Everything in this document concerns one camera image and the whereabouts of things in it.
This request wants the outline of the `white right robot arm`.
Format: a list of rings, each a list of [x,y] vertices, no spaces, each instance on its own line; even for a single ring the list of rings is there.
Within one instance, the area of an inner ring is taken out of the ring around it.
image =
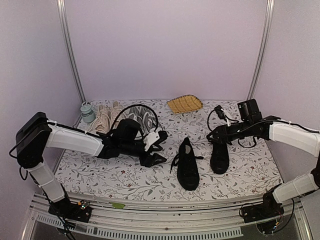
[[[226,121],[226,124],[217,126],[206,136],[213,146],[210,166],[215,174],[224,174],[229,167],[227,145],[246,137],[284,143],[319,158],[320,132],[318,130],[309,129],[273,115],[263,117],[255,99],[240,102],[237,107],[240,121],[231,119],[220,105],[214,108],[218,117]],[[310,173],[271,188],[263,195],[262,203],[243,207],[239,215],[245,223],[280,216],[284,213],[282,207],[284,202],[304,197],[319,188],[320,166],[317,164]]]

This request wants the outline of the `black front canvas sneaker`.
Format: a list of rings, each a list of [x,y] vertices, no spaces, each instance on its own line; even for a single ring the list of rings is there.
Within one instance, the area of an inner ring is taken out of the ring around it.
[[[186,191],[194,191],[198,187],[200,175],[196,160],[203,159],[202,156],[195,156],[190,139],[185,137],[171,162],[170,172],[177,167],[177,180]]]

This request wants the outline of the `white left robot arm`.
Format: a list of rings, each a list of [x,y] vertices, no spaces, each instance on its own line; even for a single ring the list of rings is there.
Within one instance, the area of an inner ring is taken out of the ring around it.
[[[166,158],[158,152],[162,150],[160,144],[168,137],[167,132],[154,130],[138,137],[141,133],[141,125],[130,118],[120,120],[117,127],[108,133],[92,134],[51,122],[44,112],[37,112],[17,132],[16,144],[9,153],[16,152],[14,159],[43,190],[50,214],[87,223],[92,213],[90,203],[86,200],[78,203],[70,201],[64,187],[45,164],[45,148],[77,151],[100,159],[133,156],[139,159],[141,166],[148,168],[166,162]]]

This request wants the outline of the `black canvas sneaker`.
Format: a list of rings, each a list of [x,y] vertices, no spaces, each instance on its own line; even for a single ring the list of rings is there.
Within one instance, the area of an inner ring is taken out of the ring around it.
[[[230,165],[228,145],[231,146],[232,143],[216,143],[213,141],[209,143],[212,144],[210,167],[215,174],[222,175],[228,170]]]
[[[198,187],[200,175],[196,160],[203,159],[202,156],[195,156],[190,139],[185,137],[171,162],[170,172],[177,167],[177,180],[186,191],[194,191]]]

